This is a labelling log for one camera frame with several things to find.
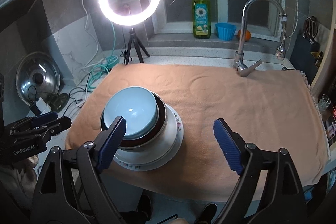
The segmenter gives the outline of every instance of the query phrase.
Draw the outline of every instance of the shoe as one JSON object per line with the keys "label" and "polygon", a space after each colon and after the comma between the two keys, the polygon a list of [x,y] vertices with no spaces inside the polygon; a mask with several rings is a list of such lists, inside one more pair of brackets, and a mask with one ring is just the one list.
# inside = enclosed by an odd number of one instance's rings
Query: shoe
{"label": "shoe", "polygon": [[151,207],[151,200],[149,199],[148,196],[142,195],[138,207],[137,207],[138,212],[142,212],[146,215],[147,219],[146,221],[151,220],[152,217],[152,207]]}
{"label": "shoe", "polygon": [[217,205],[215,203],[208,204],[199,218],[196,220],[195,224],[211,224],[211,220],[217,212]]}

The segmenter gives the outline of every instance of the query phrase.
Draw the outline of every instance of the dish soap bottle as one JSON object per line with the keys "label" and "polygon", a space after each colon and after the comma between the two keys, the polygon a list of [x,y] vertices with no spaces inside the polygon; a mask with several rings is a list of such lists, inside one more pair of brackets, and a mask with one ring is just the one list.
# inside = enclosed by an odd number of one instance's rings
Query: dish soap bottle
{"label": "dish soap bottle", "polygon": [[193,33],[195,38],[210,38],[210,0],[193,0]]}

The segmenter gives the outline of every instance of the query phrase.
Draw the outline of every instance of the soap bottle label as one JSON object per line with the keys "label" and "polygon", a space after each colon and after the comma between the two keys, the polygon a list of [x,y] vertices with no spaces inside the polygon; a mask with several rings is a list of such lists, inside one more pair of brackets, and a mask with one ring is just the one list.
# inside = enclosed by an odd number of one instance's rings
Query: soap bottle label
{"label": "soap bottle label", "polygon": [[208,8],[206,4],[195,5],[196,35],[208,35]]}

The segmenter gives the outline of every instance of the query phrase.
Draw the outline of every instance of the light stand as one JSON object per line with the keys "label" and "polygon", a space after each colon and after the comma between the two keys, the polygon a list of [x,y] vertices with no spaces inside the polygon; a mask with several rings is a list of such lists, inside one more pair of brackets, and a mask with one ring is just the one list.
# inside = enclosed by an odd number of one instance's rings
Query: light stand
{"label": "light stand", "polygon": [[125,61],[125,65],[128,64],[129,62],[129,55],[131,53],[131,47],[132,47],[132,43],[134,44],[134,48],[136,50],[136,53],[139,57],[140,63],[144,63],[143,62],[143,58],[142,58],[142,54],[140,51],[140,48],[142,48],[142,50],[144,51],[144,53],[150,57],[149,53],[147,52],[147,50],[145,49],[144,45],[142,44],[142,42],[140,41],[140,39],[137,37],[137,34],[135,32],[134,28],[131,28],[129,30],[129,41],[128,41],[128,47],[127,47],[127,53],[126,53],[126,61]]}

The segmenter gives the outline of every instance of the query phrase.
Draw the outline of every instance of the orange towel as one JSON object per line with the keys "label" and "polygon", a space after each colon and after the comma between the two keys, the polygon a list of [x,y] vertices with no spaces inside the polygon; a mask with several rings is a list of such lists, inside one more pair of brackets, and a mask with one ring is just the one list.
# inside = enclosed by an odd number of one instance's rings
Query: orange towel
{"label": "orange towel", "polygon": [[[234,132],[260,149],[289,150],[303,185],[315,184],[327,162],[323,127],[299,71],[253,71],[246,78],[221,67],[117,65],[95,89],[72,124],[66,148],[94,140],[100,115],[117,91],[133,85],[156,92],[181,116],[184,140],[175,157],[152,171],[127,170],[112,162],[107,173],[150,191],[209,201],[227,201],[238,175],[231,171],[213,135],[224,118]],[[263,172],[255,199],[263,190]]]}

